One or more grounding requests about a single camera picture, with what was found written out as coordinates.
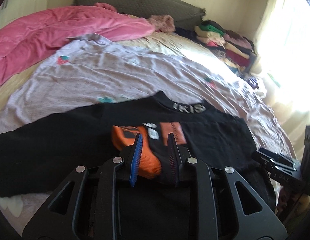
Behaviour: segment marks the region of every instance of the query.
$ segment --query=pink comforter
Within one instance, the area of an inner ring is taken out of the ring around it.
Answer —
[[[138,39],[154,26],[96,6],[68,6],[21,17],[0,30],[0,86],[12,75],[51,56],[68,37],[100,34],[111,41]]]

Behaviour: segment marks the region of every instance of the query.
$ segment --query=green folded shirt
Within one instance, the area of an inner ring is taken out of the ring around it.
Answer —
[[[216,32],[216,33],[219,33],[221,36],[223,36],[225,33],[223,33],[221,30],[215,28],[214,26],[212,25],[200,25],[199,28],[202,30],[202,31],[207,31],[207,32]]]

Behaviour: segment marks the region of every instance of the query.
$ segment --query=gray headboard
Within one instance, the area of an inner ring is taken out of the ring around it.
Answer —
[[[170,15],[175,26],[193,30],[205,15],[205,9],[198,8],[180,0],[74,0],[73,5],[94,5],[96,2],[108,3],[119,13],[149,18],[151,15]]]

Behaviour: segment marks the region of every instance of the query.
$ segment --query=stack of folded clothes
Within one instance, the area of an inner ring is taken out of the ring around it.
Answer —
[[[225,40],[226,58],[224,62],[229,67],[235,67],[244,72],[252,62],[250,56],[253,52],[253,43],[236,32],[226,30],[223,35]]]
[[[197,39],[219,59],[226,57],[223,35],[225,30],[216,22],[207,20],[200,26],[195,26]]]
[[[256,57],[252,57],[254,44],[236,32],[225,30],[218,23],[207,20],[195,26],[200,43],[223,61],[234,73],[249,69]]]

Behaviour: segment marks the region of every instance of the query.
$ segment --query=white curtain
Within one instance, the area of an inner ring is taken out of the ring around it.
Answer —
[[[310,124],[310,6],[306,0],[268,0],[254,38],[259,55],[251,72],[270,73],[279,83],[270,106],[303,155],[305,125]]]

